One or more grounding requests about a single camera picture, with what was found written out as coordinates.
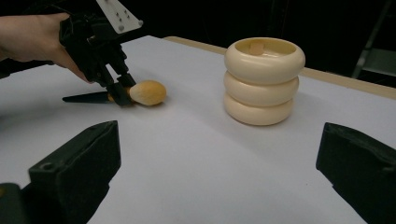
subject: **wooden ring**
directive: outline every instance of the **wooden ring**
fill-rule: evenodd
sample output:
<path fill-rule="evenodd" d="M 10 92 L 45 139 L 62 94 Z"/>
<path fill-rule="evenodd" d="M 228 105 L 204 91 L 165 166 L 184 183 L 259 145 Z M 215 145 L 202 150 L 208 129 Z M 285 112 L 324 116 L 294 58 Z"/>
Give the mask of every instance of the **wooden ring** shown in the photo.
<path fill-rule="evenodd" d="M 229 72 L 224 74 L 224 87 L 227 93 L 244 105 L 280 105 L 290 100 L 297 92 L 299 78 L 275 85 L 255 85 L 243 82 Z"/>
<path fill-rule="evenodd" d="M 251 48 L 259 48 L 252 54 Z M 247 83 L 271 85 L 290 81 L 305 65 L 303 51 L 277 38 L 252 37 L 231 44 L 224 55 L 227 70 Z"/>
<path fill-rule="evenodd" d="M 236 120 L 251 125 L 271 125 L 286 119 L 293 108 L 293 99 L 281 105 L 250 106 L 237 102 L 229 94 L 224 94 L 227 113 Z"/>

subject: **stacked rings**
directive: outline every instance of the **stacked rings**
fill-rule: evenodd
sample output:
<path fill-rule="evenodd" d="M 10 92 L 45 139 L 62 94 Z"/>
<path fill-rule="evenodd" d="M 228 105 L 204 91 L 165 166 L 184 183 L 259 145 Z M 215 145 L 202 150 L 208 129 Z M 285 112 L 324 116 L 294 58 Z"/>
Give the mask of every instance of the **stacked rings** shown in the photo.
<path fill-rule="evenodd" d="M 270 37 L 242 39 L 227 48 L 224 63 L 229 115 L 252 125 L 271 125 L 289 116 L 305 64 L 298 46 Z"/>

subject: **dark background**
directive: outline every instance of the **dark background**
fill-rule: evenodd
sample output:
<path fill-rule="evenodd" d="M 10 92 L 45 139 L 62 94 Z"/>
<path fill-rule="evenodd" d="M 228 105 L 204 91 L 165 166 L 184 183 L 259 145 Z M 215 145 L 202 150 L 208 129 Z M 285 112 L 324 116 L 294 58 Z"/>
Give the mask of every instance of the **dark background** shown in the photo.
<path fill-rule="evenodd" d="M 73 13 L 84 10 L 101 13 L 94 0 L 84 1 L 2 1 L 1 15 L 19 15 L 41 2 Z M 120 0 L 139 20 L 142 28 L 123 36 L 128 41 L 143 35 L 169 35 L 228 48 L 234 41 L 253 36 L 289 40 L 302 48 L 306 67 L 351 77 L 386 0 L 245 0 L 233 3 L 212 1 L 130 1 Z M 394 1 L 375 39 L 374 46 L 396 50 L 396 4 Z M 42 13 L 59 11 L 54 8 Z M 21 70 L 30 64 L 13 65 Z M 375 74 L 368 81 L 396 86 L 393 77 Z"/>

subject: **robotic arm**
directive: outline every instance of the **robotic arm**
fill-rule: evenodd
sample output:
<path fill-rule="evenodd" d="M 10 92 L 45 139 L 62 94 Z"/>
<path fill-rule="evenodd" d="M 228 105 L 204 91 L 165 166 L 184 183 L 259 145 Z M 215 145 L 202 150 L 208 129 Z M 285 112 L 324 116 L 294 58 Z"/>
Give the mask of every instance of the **robotic arm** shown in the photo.
<path fill-rule="evenodd" d="M 97 3 L 106 17 L 93 13 L 71 15 L 61 22 L 60 42 L 89 81 L 106 88 L 118 105 L 130 105 L 133 100 L 127 90 L 136 83 L 128 73 L 126 55 L 116 39 L 140 28 L 143 22 L 117 0 L 97 0 Z M 107 64 L 120 75 L 118 82 L 108 72 Z"/>

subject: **white table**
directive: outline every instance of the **white table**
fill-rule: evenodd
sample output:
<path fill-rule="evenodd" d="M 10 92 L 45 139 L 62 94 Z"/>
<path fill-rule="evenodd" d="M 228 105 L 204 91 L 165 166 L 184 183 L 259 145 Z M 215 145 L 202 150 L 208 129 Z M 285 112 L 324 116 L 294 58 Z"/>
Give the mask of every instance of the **white table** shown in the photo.
<path fill-rule="evenodd" d="M 161 105 L 65 103 L 103 88 L 56 65 L 0 81 L 0 183 L 23 188 L 32 165 L 84 129 L 117 120 L 122 165 L 90 224 L 364 223 L 315 167 L 323 125 L 396 147 L 395 100 L 300 76 L 286 120 L 249 126 L 223 108 L 222 55 L 153 36 L 123 49 L 137 82 L 167 88 Z"/>

